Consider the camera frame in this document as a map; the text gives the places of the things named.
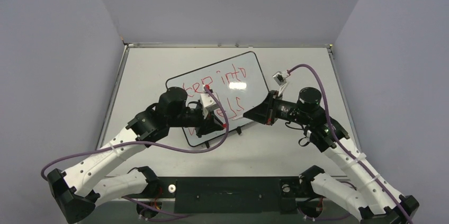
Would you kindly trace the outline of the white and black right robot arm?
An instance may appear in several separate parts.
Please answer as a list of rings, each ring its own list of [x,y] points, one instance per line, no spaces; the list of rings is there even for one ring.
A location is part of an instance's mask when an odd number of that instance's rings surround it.
[[[360,223],[412,223],[418,201],[412,195],[403,195],[376,171],[348,132],[320,106],[322,98],[313,87],[302,89],[296,103],[284,101],[277,91],[270,91],[261,104],[246,111],[243,117],[269,126],[277,120],[298,124],[305,138],[334,162],[353,185],[349,187],[322,168],[312,166],[299,176],[302,194],[323,196]]]

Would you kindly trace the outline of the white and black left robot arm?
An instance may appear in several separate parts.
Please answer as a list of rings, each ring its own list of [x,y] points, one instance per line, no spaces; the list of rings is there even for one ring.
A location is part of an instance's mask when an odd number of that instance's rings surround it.
[[[150,146],[159,146],[171,128],[193,128],[198,137],[216,131],[229,132],[229,119],[215,115],[222,104],[208,85],[204,85],[194,108],[187,103],[188,94],[181,87],[170,87],[158,102],[138,113],[106,145],[80,153],[82,160],[67,169],[46,164],[41,177],[68,223],[78,223],[101,204],[127,195],[142,194],[150,198],[157,193],[158,177],[147,167],[109,177],[109,173],[133,155]]]

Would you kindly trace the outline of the white whiteboard black frame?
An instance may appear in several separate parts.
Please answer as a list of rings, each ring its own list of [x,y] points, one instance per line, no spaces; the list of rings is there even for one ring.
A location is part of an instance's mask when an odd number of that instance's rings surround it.
[[[231,119],[261,104],[269,92],[258,58],[252,51],[174,76],[165,85],[186,90],[187,103],[198,101],[203,86],[208,85],[227,114],[230,131],[251,123],[246,118]]]

